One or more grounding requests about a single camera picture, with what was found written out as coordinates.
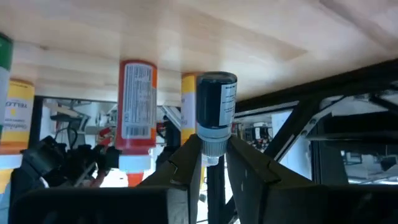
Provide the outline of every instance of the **green label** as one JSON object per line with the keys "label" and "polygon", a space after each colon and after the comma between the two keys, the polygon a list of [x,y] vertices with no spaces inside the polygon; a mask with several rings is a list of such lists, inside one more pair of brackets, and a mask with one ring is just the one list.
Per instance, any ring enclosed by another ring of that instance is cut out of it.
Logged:
{"label": "green label", "polygon": [[11,68],[12,60],[12,42],[0,35],[0,67],[5,68],[7,71]]}
{"label": "green label", "polygon": [[0,125],[4,124],[4,113],[6,112],[6,101],[8,92],[8,83],[10,79],[10,73],[0,67]]}

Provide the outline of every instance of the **product label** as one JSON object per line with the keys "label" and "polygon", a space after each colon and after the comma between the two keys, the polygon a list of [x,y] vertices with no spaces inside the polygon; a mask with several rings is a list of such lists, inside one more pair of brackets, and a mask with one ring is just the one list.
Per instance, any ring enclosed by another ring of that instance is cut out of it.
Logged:
{"label": "product label", "polygon": [[260,128],[254,128],[255,139],[261,139]]}
{"label": "product label", "polygon": [[124,70],[123,139],[150,139],[155,125],[156,89],[152,87],[152,67],[127,64]]}
{"label": "product label", "polygon": [[195,128],[196,127],[196,116],[195,116],[195,92],[183,93],[181,97],[181,129]]}
{"label": "product label", "polygon": [[4,120],[4,132],[30,132],[30,120],[32,118],[32,102],[8,98],[6,102],[6,115]]}
{"label": "product label", "polygon": [[221,86],[220,123],[228,125],[233,122],[235,114],[236,83]]}
{"label": "product label", "polygon": [[1,138],[1,127],[4,122],[4,112],[7,100],[8,83],[10,79],[10,73],[0,67],[0,138]]}

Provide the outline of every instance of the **orange bottle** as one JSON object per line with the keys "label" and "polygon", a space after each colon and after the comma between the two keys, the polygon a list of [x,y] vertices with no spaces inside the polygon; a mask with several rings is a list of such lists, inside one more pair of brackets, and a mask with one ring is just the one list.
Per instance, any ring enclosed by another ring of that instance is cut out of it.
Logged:
{"label": "orange bottle", "polygon": [[119,168],[129,187],[142,181],[150,169],[149,149],[156,145],[157,67],[142,60],[125,60],[119,68],[116,148],[123,153]]}

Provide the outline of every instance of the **wooden board underside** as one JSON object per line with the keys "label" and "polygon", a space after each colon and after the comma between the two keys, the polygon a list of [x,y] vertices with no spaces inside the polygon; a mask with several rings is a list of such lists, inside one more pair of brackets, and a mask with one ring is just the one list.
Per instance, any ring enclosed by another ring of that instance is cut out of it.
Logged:
{"label": "wooden board underside", "polygon": [[398,57],[397,0],[8,0],[12,75],[38,95],[117,100],[118,62],[159,67],[158,105],[182,72],[238,76],[238,99]]}

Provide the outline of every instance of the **black cable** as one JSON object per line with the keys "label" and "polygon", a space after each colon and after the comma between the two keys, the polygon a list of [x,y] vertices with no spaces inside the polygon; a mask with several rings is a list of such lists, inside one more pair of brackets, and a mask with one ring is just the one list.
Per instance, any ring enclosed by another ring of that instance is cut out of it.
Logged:
{"label": "black cable", "polygon": [[74,140],[72,141],[72,143],[71,143],[70,146],[69,146],[70,149],[73,149],[74,145],[75,145],[76,142],[77,142],[77,130],[76,130],[75,128],[67,127],[67,128],[61,128],[61,129],[59,129],[59,130],[55,133],[54,140],[57,140],[57,137],[58,137],[58,134],[59,134],[59,133],[61,133],[61,132],[64,131],[64,130],[68,130],[68,129],[72,130],[72,131],[74,132],[74,134],[75,134],[75,138],[74,138]]}

